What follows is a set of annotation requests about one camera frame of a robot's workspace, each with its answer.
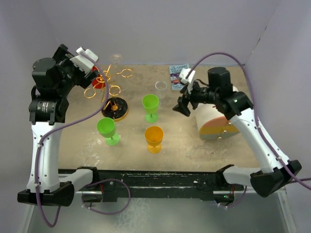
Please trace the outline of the white round drawer box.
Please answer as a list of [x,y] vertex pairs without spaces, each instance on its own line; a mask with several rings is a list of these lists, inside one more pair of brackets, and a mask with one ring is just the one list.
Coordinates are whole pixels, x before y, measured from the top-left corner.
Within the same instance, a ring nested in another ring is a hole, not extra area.
[[240,133],[213,104],[200,103],[194,113],[198,134],[203,140],[222,140]]

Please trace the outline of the orange wine glass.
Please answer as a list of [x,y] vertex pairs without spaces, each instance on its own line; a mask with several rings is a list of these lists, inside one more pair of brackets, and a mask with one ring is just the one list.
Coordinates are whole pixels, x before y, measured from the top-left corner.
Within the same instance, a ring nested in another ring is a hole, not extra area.
[[147,150],[153,154],[159,153],[164,136],[163,130],[159,126],[151,126],[146,129],[144,136],[147,142]]

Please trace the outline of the red wine glass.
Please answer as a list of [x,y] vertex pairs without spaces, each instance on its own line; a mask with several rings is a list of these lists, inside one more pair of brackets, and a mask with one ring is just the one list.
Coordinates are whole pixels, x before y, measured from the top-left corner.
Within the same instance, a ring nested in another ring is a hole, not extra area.
[[93,88],[94,89],[103,89],[105,87],[105,83],[102,80],[102,75],[101,75],[99,69],[96,66],[94,66],[92,68],[92,71],[96,71],[98,73],[98,76],[92,81]]

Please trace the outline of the clear wine glass front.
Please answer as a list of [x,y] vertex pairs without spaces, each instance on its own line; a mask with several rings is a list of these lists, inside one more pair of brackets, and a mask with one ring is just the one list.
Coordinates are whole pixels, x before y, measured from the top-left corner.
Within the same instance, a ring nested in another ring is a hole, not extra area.
[[121,75],[123,68],[120,63],[122,61],[122,56],[120,54],[113,54],[110,56],[110,75],[111,75],[111,84],[117,85],[120,87],[121,91],[125,91],[128,88],[128,80]]

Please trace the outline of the gold wine glass rack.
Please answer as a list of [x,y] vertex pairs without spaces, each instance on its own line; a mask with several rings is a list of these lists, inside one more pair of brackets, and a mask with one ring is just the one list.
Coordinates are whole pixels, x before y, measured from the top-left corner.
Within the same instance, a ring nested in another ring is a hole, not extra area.
[[[101,102],[106,101],[105,106],[101,110],[101,113],[104,117],[109,117],[113,119],[114,121],[120,121],[128,113],[129,107],[128,103],[125,99],[120,97],[121,89],[117,85],[111,84],[111,75],[109,73],[111,67],[111,62],[108,66],[108,68],[103,69],[101,73],[102,80],[105,83],[105,87],[103,89],[94,89],[93,86],[88,87],[84,91],[84,97],[87,99],[91,99],[96,96],[98,93],[102,93],[102,100]],[[126,78],[128,81],[133,75],[133,71],[129,68],[125,68],[122,70],[121,75]]]

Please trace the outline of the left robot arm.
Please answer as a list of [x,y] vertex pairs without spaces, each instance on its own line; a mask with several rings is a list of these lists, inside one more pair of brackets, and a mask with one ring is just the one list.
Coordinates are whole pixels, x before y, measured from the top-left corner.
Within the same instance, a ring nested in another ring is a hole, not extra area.
[[58,154],[62,127],[73,87],[87,88],[98,76],[93,70],[99,57],[91,50],[77,49],[73,55],[61,44],[53,57],[34,62],[29,121],[32,124],[32,168],[26,189],[18,192],[20,203],[43,206],[70,206],[75,192],[85,186],[95,190],[100,185],[96,168],[80,167],[69,177],[58,175]]

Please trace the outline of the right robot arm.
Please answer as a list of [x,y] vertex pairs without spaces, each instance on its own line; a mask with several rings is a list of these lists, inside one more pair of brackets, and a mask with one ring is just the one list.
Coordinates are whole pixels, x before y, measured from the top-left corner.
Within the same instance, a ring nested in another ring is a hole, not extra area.
[[196,109],[201,104],[212,104],[243,135],[259,162],[259,168],[239,168],[234,165],[220,170],[222,175],[216,178],[221,190],[227,190],[233,184],[252,187],[261,197],[267,197],[283,186],[302,168],[298,160],[290,160],[263,126],[255,120],[254,106],[242,91],[235,91],[230,80],[230,73],[224,67],[208,70],[208,85],[199,86],[191,69],[182,69],[179,80],[184,85],[182,96],[177,100],[174,111],[190,116],[188,104]]

